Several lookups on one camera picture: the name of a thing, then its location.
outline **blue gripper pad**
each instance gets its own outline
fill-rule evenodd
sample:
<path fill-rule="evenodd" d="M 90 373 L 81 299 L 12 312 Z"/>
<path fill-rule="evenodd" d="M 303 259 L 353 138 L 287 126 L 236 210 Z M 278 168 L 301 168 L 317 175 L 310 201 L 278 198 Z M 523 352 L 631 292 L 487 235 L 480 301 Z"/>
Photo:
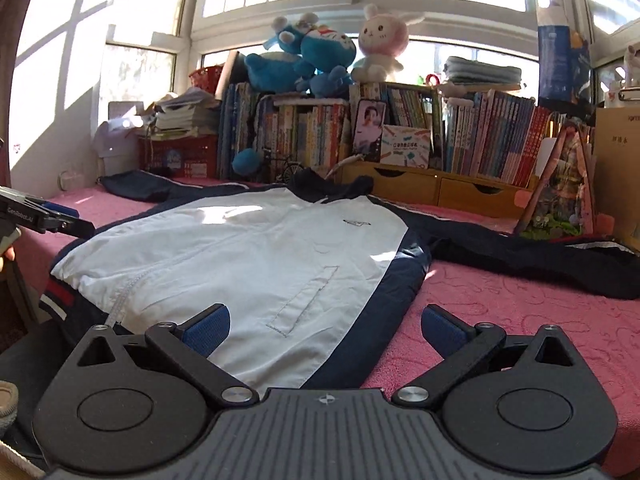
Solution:
<path fill-rule="evenodd" d="M 475 335 L 476 330 L 437 305 L 428 305 L 420 319 L 422 337 L 434 350 L 447 358 Z"/>
<path fill-rule="evenodd" d="M 71 209 L 70 207 L 66 207 L 60 204 L 55 204 L 53 202 L 45 202 L 42 204 L 43 207 L 49 209 L 50 211 L 56 211 L 58 213 L 62 213 L 63 215 L 73 216 L 74 218 L 80 218 L 80 213 L 75 209 Z"/>
<path fill-rule="evenodd" d="M 231 317 L 228 308 L 220 306 L 182 334 L 182 342 L 203 357 L 209 355 L 229 336 Z"/>

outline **blue pom pom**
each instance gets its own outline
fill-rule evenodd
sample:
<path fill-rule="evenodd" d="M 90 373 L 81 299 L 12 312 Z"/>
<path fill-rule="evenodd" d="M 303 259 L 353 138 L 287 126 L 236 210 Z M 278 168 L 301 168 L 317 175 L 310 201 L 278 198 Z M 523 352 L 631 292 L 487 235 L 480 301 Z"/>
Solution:
<path fill-rule="evenodd" d="M 260 155 L 255 150 L 247 148 L 234 157 L 231 167 L 235 174 L 240 176 L 250 176 L 258 171 L 261 164 Z"/>

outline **drawer handle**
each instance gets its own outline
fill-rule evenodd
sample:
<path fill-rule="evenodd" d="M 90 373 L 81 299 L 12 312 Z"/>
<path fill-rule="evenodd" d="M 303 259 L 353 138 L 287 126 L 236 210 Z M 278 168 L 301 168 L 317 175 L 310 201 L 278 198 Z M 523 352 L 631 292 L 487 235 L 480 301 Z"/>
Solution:
<path fill-rule="evenodd" d="M 394 178 L 396 176 L 404 175 L 404 171 L 398 170 L 383 170 L 382 168 L 373 168 L 378 172 L 380 176 L 386 176 L 388 178 Z"/>
<path fill-rule="evenodd" d="M 497 195 L 502 191 L 499 187 L 483 186 L 482 184 L 474 184 L 474 186 L 484 195 Z"/>

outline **curtain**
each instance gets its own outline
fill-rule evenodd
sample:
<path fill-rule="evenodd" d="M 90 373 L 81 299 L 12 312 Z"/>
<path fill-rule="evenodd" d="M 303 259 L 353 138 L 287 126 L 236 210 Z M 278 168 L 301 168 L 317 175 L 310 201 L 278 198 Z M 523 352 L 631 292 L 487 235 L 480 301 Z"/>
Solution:
<path fill-rule="evenodd" d="M 9 100 L 14 77 L 15 56 L 20 32 L 30 0 L 0 0 L 0 186 L 11 186 L 9 176 Z"/>

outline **screw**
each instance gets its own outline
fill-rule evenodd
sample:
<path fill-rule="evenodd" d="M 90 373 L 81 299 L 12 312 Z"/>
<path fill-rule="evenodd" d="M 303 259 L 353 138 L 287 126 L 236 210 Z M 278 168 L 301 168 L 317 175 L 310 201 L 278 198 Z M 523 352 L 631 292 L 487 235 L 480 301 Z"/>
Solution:
<path fill-rule="evenodd" d="M 420 386 L 404 386 L 398 390 L 398 399 L 404 402 L 424 402 L 428 398 L 428 391 Z"/>
<path fill-rule="evenodd" d="M 247 402 L 251 400 L 253 396 L 254 393 L 244 386 L 232 386 L 222 392 L 222 398 L 225 399 L 226 402 L 232 402 L 233 404 Z"/>

